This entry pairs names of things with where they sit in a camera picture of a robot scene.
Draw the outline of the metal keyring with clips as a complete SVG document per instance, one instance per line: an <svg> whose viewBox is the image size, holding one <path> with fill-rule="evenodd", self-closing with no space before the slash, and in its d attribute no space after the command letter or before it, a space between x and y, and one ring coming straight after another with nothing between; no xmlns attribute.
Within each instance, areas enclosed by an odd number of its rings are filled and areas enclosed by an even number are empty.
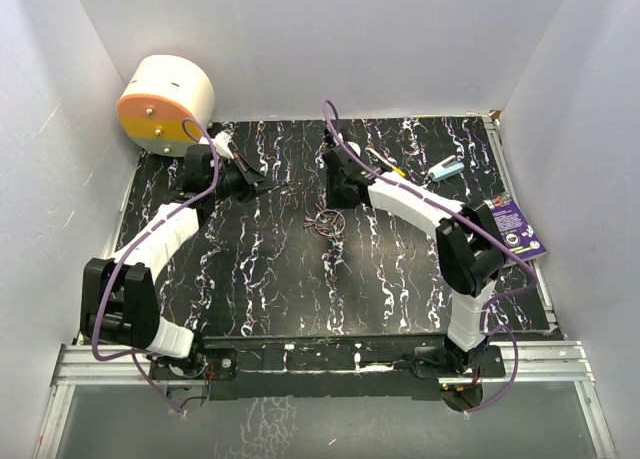
<svg viewBox="0 0 640 459"><path fill-rule="evenodd" d="M345 230L346 219L338 210L322 209L315 217L306 217L303 227L305 229L313 229L322 237L336 238Z"/></svg>

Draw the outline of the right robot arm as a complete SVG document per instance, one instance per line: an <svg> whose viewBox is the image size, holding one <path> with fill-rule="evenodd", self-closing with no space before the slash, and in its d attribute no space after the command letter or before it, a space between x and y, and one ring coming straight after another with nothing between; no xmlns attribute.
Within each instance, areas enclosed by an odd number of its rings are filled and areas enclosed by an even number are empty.
<svg viewBox="0 0 640 459"><path fill-rule="evenodd" d="M433 194L390 169L368 171L339 145L322 148L326 199L331 209L365 204L401 218L433 238L439 270L451 289L451 316L442 357L436 362L466 376L487 347L483 306L494 292L506 257L488 206L463 205Z"/></svg>

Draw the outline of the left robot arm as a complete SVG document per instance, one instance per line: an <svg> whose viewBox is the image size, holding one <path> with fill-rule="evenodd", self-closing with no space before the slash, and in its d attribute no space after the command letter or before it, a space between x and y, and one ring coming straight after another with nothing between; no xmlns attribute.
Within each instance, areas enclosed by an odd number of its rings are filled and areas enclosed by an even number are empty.
<svg viewBox="0 0 640 459"><path fill-rule="evenodd" d="M93 346L130 347L171 361L194 378L207 355L194 331L163 318L155 281L172 256L207 224L218 203L246 203L277 188L236 150L216 153L205 144L188 148L182 172L156 215L126 246L84 268L80 331Z"/></svg>

